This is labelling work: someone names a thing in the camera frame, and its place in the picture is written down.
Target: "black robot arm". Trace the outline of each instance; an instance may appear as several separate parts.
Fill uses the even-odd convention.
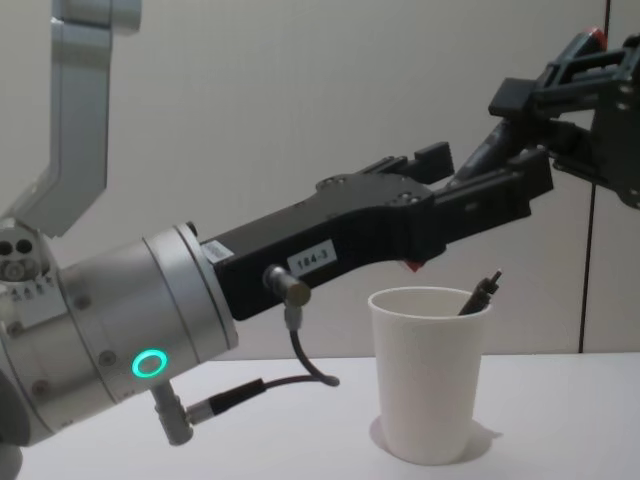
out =
[[[599,30],[576,36],[536,80],[506,79],[489,106],[502,120],[453,173],[447,143],[387,157],[320,182],[308,199],[241,226],[203,247],[236,320],[277,304],[263,274],[281,265],[315,287],[370,263],[416,267],[448,243],[531,214],[556,168],[640,203],[640,36],[606,50]],[[594,110],[591,130],[558,120]]]

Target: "black cable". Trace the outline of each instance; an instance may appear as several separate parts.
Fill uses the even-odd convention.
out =
[[[278,378],[277,380],[271,380],[270,382],[266,382],[264,384],[265,388],[268,390],[270,388],[281,387],[283,385],[291,385],[292,383],[306,383],[306,382],[319,382],[315,377],[311,375],[298,375],[296,377],[285,377]]]
[[[298,332],[291,331],[289,332],[289,336],[291,337],[291,345],[293,345],[293,351],[295,352],[296,357],[298,357],[298,360],[300,360],[302,366],[307,370],[307,372],[311,374],[312,377],[330,387],[337,387],[338,385],[340,385],[340,380],[337,377],[325,375],[320,370],[318,370],[313,363],[311,363],[311,360],[309,360],[307,355],[304,353],[304,350],[302,349]]]

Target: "metal cylinder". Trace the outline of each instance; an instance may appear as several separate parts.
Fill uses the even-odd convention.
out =
[[[180,398],[173,392],[169,382],[151,389],[156,401],[156,412],[160,424],[167,435],[169,444],[184,445],[193,437],[193,428],[187,421],[187,412],[182,408]]]
[[[237,345],[200,248],[181,226],[69,267],[59,278],[67,313],[19,335],[6,330],[18,310],[9,304],[0,312],[4,373],[45,426],[29,443]]]

